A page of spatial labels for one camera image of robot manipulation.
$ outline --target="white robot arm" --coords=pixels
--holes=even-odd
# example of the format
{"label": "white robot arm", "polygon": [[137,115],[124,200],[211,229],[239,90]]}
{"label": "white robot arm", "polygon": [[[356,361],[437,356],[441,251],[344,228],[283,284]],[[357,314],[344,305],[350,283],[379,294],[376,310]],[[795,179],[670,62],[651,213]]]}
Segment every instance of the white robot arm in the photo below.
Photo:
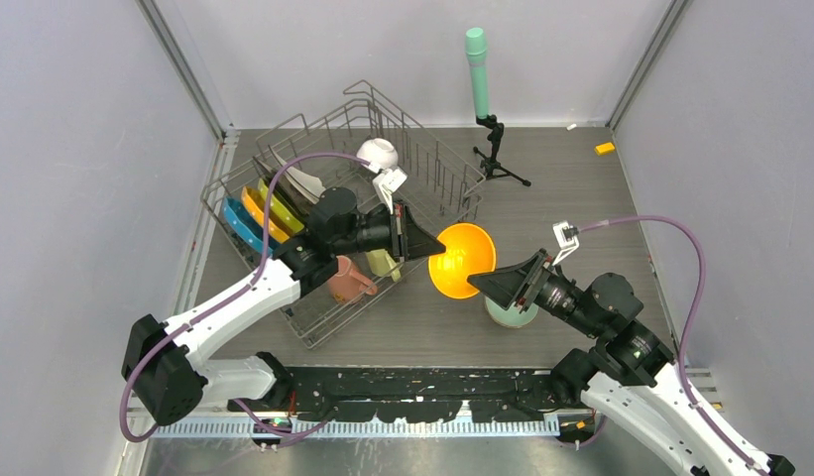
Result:
{"label": "white robot arm", "polygon": [[560,248],[555,258],[541,249],[468,282],[500,307],[525,311],[534,304],[597,339],[588,352],[573,349],[552,369],[559,400],[612,419],[679,475],[794,474],[785,457],[748,443],[701,394],[693,390],[696,402],[688,400],[672,352],[635,320],[643,305],[625,278],[606,273],[583,291],[564,277],[556,265],[578,249],[578,230],[567,222],[553,230]]}
{"label": "white robot arm", "polygon": [[418,226],[405,204],[391,200],[403,180],[392,180],[392,171],[386,177],[387,186],[378,194],[389,200],[365,214],[357,210],[357,198],[347,188],[326,190],[304,230],[276,250],[263,275],[256,271],[163,322],[151,315],[135,322],[121,371],[127,380],[153,347],[171,337],[170,329],[190,326],[194,316],[210,314],[165,345],[135,379],[133,390],[158,425],[175,423],[199,405],[262,400],[277,386],[287,392],[290,384],[282,380],[289,376],[270,354],[243,360],[209,358],[261,317],[325,284],[337,271],[336,255],[385,249],[403,262],[444,252],[444,245]]}

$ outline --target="black tripod stand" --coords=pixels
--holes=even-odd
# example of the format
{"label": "black tripod stand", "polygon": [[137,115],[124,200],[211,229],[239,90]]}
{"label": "black tripod stand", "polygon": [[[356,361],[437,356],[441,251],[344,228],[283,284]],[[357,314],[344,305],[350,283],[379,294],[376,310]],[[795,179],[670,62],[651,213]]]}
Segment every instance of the black tripod stand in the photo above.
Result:
{"label": "black tripod stand", "polygon": [[[502,122],[497,122],[497,116],[494,114],[486,116],[483,119],[478,117],[477,124],[491,129],[491,132],[486,138],[489,142],[491,142],[491,157],[487,157],[485,154],[480,152],[480,149],[477,146],[474,146],[474,154],[477,154],[483,158],[483,160],[480,161],[480,169],[485,170],[486,180],[512,177],[520,180],[523,186],[531,186],[531,181],[522,178],[509,169],[506,169],[500,164],[500,162],[497,161],[497,153],[500,152],[500,141],[503,140],[503,133],[505,132],[506,126],[504,126]],[[494,171],[500,171],[501,174],[495,175]]]}

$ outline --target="teal cylinder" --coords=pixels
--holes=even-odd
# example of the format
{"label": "teal cylinder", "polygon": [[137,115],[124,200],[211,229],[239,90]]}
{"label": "teal cylinder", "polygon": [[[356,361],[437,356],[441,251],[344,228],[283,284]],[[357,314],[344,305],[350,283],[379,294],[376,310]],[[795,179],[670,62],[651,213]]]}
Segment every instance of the teal cylinder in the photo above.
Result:
{"label": "teal cylinder", "polygon": [[474,112],[480,119],[488,116],[488,74],[485,61],[488,57],[488,43],[482,28],[472,28],[465,32],[465,56],[471,66],[471,91],[474,93]]}

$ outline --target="pink cup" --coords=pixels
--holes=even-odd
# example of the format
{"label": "pink cup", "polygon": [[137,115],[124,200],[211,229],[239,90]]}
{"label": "pink cup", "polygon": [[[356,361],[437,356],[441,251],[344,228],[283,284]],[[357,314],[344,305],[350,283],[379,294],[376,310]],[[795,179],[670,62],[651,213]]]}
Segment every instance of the pink cup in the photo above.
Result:
{"label": "pink cup", "polygon": [[337,256],[339,270],[328,280],[330,294],[340,304],[352,302],[361,295],[375,295],[378,287],[365,275],[360,273],[357,265],[347,256]]}

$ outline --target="light gray wall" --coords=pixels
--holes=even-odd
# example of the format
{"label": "light gray wall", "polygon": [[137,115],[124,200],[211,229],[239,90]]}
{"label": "light gray wall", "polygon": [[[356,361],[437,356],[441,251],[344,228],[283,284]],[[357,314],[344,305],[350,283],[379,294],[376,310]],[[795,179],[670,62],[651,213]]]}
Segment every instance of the light gray wall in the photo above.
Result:
{"label": "light gray wall", "polygon": [[426,124],[473,124],[464,36],[485,28],[507,123],[604,123],[668,0],[159,0],[238,128],[324,114],[368,79]]}
{"label": "light gray wall", "polygon": [[109,475],[215,146],[134,2],[0,2],[0,475]]}
{"label": "light gray wall", "polygon": [[[693,2],[617,132],[638,212],[703,239],[689,355],[728,418],[814,474],[814,0]],[[694,253],[649,227],[679,322]]]}

